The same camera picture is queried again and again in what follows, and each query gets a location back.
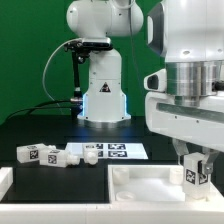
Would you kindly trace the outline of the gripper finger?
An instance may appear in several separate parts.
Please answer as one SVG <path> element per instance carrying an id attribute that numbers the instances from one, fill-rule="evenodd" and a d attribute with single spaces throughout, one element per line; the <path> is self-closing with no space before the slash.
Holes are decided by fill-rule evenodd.
<path id="1" fill-rule="evenodd" d="M 219 155 L 219 151 L 211 148 L 203 148 L 203 158 L 199 161 L 199 173 L 209 175 L 213 173 L 213 163 Z"/>
<path id="2" fill-rule="evenodd" d="M 178 164 L 181 164 L 181 157 L 189 153 L 187 143 L 179 139 L 173 139 L 172 144 L 177 154 Z"/>

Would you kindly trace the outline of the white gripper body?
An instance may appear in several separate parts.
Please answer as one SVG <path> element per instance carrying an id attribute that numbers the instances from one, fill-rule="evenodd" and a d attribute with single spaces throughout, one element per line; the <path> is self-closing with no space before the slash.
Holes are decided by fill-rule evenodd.
<path id="1" fill-rule="evenodd" d="M 148 129 L 164 136 L 224 152 L 224 91 L 202 97 L 198 107 L 174 104 L 166 93 L 167 73 L 161 69 L 144 78 Z"/>

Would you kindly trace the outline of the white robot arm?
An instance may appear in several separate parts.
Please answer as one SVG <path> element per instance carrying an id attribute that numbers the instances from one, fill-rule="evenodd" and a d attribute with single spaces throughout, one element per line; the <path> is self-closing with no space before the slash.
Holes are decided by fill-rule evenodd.
<path id="1" fill-rule="evenodd" d="M 190 143 L 204 147 L 196 167 L 211 173 L 224 152 L 224 0 L 161 0 L 147 15 L 135 0 L 75 0 L 67 23 L 78 36 L 70 44 L 76 60 L 90 62 L 80 120 L 97 127 L 130 120 L 111 39 L 145 28 L 148 47 L 165 60 L 144 80 L 147 126 L 171 137 L 180 156 Z"/>

